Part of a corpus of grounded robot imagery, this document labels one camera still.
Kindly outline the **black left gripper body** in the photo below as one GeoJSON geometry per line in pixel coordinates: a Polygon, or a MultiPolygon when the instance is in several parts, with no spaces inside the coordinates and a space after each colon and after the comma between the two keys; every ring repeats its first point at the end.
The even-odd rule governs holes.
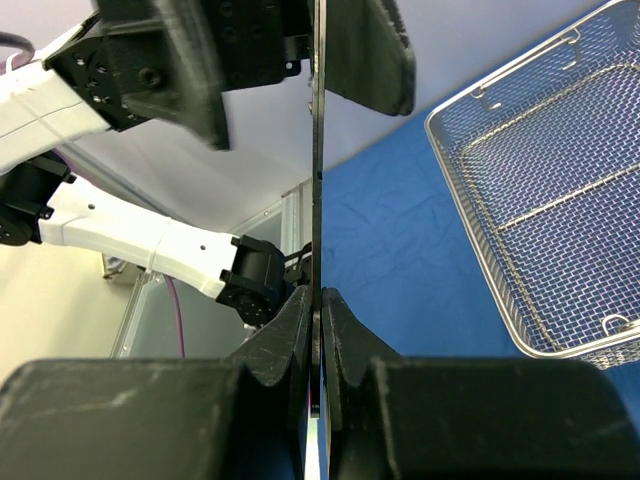
{"type": "Polygon", "coordinates": [[[97,1],[45,60],[122,132],[151,119],[231,147],[223,95],[301,71],[311,33],[306,1],[97,1]]]}

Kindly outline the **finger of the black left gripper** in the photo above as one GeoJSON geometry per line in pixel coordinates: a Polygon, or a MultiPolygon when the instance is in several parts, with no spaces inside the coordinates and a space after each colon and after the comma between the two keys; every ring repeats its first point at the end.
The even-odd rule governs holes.
{"type": "Polygon", "coordinates": [[[416,60],[394,0],[326,3],[325,87],[388,116],[415,108],[416,60]]]}

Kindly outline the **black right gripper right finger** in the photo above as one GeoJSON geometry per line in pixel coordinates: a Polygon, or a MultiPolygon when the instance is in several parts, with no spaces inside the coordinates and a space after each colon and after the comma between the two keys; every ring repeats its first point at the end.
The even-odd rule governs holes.
{"type": "Polygon", "coordinates": [[[323,293],[333,479],[635,479],[615,387],[572,360],[403,356],[323,293]]]}

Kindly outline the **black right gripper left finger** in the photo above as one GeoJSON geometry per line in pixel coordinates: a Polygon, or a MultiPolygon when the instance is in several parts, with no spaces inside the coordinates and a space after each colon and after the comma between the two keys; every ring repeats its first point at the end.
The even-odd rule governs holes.
{"type": "Polygon", "coordinates": [[[58,359],[1,389],[5,479],[300,479],[311,294],[216,360],[58,359]]]}

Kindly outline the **blue surgical wrap cloth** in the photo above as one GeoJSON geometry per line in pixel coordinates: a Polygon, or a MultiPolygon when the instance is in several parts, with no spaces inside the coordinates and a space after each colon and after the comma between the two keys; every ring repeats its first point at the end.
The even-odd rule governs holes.
{"type": "Polygon", "coordinates": [[[610,1],[403,1],[420,112],[372,145],[372,118],[329,97],[322,274],[403,356],[588,363],[639,436],[639,358],[601,369],[533,358],[513,343],[425,130],[432,111],[610,1]]]}

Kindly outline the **steel wire mesh basket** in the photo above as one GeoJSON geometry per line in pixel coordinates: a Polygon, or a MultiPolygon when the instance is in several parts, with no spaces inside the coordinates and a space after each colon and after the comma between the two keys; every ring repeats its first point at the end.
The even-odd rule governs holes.
{"type": "Polygon", "coordinates": [[[425,130],[502,321],[533,358],[639,358],[639,5],[610,1],[425,130]]]}

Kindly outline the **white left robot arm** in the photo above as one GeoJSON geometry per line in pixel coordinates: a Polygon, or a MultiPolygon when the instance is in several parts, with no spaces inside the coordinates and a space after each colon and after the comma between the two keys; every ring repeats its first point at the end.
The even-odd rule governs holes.
{"type": "Polygon", "coordinates": [[[179,279],[270,322],[294,288],[321,309],[325,95],[406,116],[415,56],[393,1],[98,1],[43,50],[3,33],[1,241],[80,247],[179,279]],[[273,244],[196,228],[121,200],[73,173],[60,146],[149,120],[229,150],[226,92],[274,85],[311,65],[312,239],[273,244]]]}

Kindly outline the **aluminium front rail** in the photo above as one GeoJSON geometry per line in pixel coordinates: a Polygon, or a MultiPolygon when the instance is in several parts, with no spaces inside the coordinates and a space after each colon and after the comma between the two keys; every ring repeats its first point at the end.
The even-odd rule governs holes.
{"type": "Polygon", "coordinates": [[[281,250],[285,255],[312,241],[312,183],[307,180],[287,192],[281,201],[281,250]]]}

